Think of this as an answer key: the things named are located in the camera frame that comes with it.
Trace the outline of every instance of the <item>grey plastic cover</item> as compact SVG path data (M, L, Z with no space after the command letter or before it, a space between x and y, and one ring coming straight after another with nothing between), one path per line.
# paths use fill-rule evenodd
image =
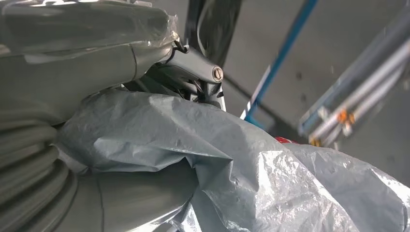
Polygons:
M166 220L181 232L409 231L410 189L392 177L332 149L280 144L212 105L109 90L84 100L59 146L94 172L186 158L199 187Z

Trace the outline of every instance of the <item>bolt head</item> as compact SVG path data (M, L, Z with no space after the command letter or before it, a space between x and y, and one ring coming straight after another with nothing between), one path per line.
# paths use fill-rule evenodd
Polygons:
M223 79L223 70L220 67L215 67L212 76L215 81L220 82Z

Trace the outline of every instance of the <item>red object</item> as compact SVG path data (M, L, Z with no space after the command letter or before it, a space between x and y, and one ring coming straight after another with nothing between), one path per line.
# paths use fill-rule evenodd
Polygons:
M299 144L295 141L292 141L290 139L285 139L283 137L275 137L275 139L281 144Z

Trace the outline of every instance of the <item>transparent plastic wrap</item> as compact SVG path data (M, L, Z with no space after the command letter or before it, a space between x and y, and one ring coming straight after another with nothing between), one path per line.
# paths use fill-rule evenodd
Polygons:
M181 232L409 231L406 186L343 153L283 145L211 105L108 90L84 100L58 145L94 172L187 159L198 189L161 221Z
M176 16L125 1L0 1L0 57L41 63L113 46L161 47L174 41Z

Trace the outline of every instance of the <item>orange clip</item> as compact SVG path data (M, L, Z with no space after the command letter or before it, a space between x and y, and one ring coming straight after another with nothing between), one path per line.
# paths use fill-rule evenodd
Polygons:
M339 123L349 123L349 124L354 124L354 115L351 113L348 113L347 110L342 110L340 114L337 116L337 120Z

